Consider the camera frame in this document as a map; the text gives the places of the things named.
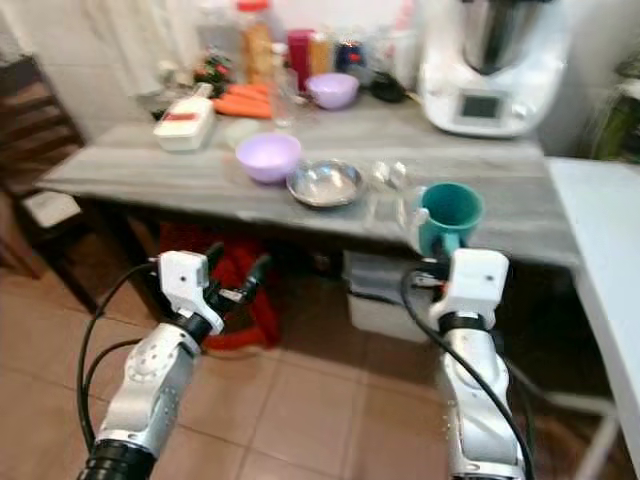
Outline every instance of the white container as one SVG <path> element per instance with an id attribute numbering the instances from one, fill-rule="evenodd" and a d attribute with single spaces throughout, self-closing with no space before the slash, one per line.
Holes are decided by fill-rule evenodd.
<path id="1" fill-rule="evenodd" d="M 348 251 L 344 258 L 353 326 L 411 342 L 425 342 L 427 336 L 401 306 L 399 291 L 402 276 L 415 262 Z M 422 317 L 426 318 L 429 312 L 432 294 L 431 290 L 417 289 L 409 294 Z"/>
<path id="2" fill-rule="evenodd" d="M 215 112 L 206 96 L 193 95 L 173 103 L 153 130 L 169 152 L 197 150 L 211 131 Z"/>
<path id="3" fill-rule="evenodd" d="M 427 336 L 402 307 L 355 295 L 348 295 L 348 299 L 354 327 L 410 342 L 427 341 Z"/>
<path id="4" fill-rule="evenodd" d="M 413 91 L 420 68 L 418 35 L 415 30 L 396 30 L 389 41 L 393 45 L 393 76 L 406 90 Z"/>

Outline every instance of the food processor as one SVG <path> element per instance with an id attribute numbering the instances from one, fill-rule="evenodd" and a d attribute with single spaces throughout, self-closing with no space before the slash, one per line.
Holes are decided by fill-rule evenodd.
<path id="1" fill-rule="evenodd" d="M 566 65 L 562 0 L 439 0 L 425 9 L 418 93 L 427 118 L 460 135 L 533 130 Z"/>

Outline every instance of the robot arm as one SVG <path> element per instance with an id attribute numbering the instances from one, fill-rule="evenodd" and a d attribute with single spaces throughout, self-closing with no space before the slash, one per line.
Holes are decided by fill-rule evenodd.
<path id="1" fill-rule="evenodd" d="M 507 368 L 489 330 L 509 268 L 498 252 L 459 249 L 447 291 L 429 311 L 429 326 L 471 364 L 506 406 Z M 449 470 L 455 479 L 522 479 L 522 452 L 509 424 L 478 383 L 450 354 L 441 358 L 447 401 Z"/>
<path id="2" fill-rule="evenodd" d="M 200 345 L 219 333 L 222 318 L 253 300 L 269 262 L 254 265 L 244 285 L 227 290 L 209 284 L 222 245 L 205 256 L 170 251 L 158 259 L 160 285 L 176 316 L 162 323 L 129 354 L 125 376 L 96 435 L 80 480 L 142 480 L 164 449 L 191 381 Z"/>
<path id="3" fill-rule="evenodd" d="M 210 285 L 208 267 L 220 256 L 220 247 L 207 256 L 175 251 L 160 255 L 160 284 L 176 316 L 129 354 L 125 378 L 80 480 L 142 480 L 151 475 L 173 429 L 200 345 L 211 332 L 222 330 L 226 313 L 254 298 L 264 278 L 268 258 L 258 260 L 239 289 Z M 497 252 L 457 250 L 447 292 L 432 306 L 428 319 L 429 326 L 473 365 L 504 405 L 509 378 L 488 330 L 495 323 L 494 310 L 502 297 L 508 265 Z M 524 478 L 515 435 L 490 398 L 450 354 L 442 356 L 441 366 L 451 477 Z"/>

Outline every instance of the orange carrot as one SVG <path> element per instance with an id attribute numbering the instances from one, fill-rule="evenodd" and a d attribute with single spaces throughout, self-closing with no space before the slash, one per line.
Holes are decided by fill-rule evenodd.
<path id="1" fill-rule="evenodd" d="M 266 85 L 263 85 L 261 83 L 255 83 L 253 85 L 249 85 L 251 88 L 253 88 L 256 92 L 260 92 L 264 95 L 269 95 L 269 87 Z"/>
<path id="2" fill-rule="evenodd" d="M 269 101 L 267 93 L 262 93 L 256 90 L 255 88 L 253 88 L 253 85 L 231 85 L 227 90 L 227 93 L 230 95 L 237 95 L 239 97 L 250 98 L 251 100 L 260 102 Z"/>
<path id="3" fill-rule="evenodd" d="M 223 93 L 220 96 L 221 100 L 230 100 L 234 103 L 260 103 L 260 104 L 269 104 L 269 101 L 265 99 L 255 100 L 253 98 L 243 97 L 242 95 L 238 95 L 235 93 Z"/>
<path id="4" fill-rule="evenodd" d="M 213 106 L 218 113 L 235 117 L 271 118 L 271 106 L 264 102 L 252 102 L 242 99 L 238 101 L 235 96 L 218 98 L 213 101 Z"/>

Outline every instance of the table leg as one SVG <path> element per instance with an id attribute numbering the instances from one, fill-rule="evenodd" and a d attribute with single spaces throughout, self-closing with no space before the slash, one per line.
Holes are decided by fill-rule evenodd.
<path id="1" fill-rule="evenodd" d="M 105 241 L 123 268 L 129 270 L 148 261 L 149 257 L 126 215 L 119 212 L 118 208 L 97 200 L 78 197 L 75 200 L 89 225 Z M 134 276 L 131 283 L 158 321 L 171 314 L 169 302 L 160 291 L 156 279 L 150 276 Z"/>

